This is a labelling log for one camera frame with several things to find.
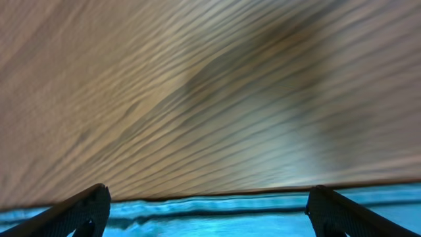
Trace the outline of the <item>light blue denim jeans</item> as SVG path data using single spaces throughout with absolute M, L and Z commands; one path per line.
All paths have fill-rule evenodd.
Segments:
M 312 188 L 164 201 L 111 200 L 102 236 L 316 236 L 305 214 Z M 419 183 L 327 188 L 420 235 Z M 3 212 L 1 233 L 51 207 Z

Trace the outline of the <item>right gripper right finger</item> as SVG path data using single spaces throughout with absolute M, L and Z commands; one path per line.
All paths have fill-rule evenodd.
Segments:
M 420 237 L 321 185 L 310 190 L 305 214 L 317 237 Z

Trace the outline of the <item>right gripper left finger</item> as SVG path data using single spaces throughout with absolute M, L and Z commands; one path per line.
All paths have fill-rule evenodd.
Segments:
M 1 237 L 102 237 L 111 209 L 104 184 L 72 196 L 1 233 Z

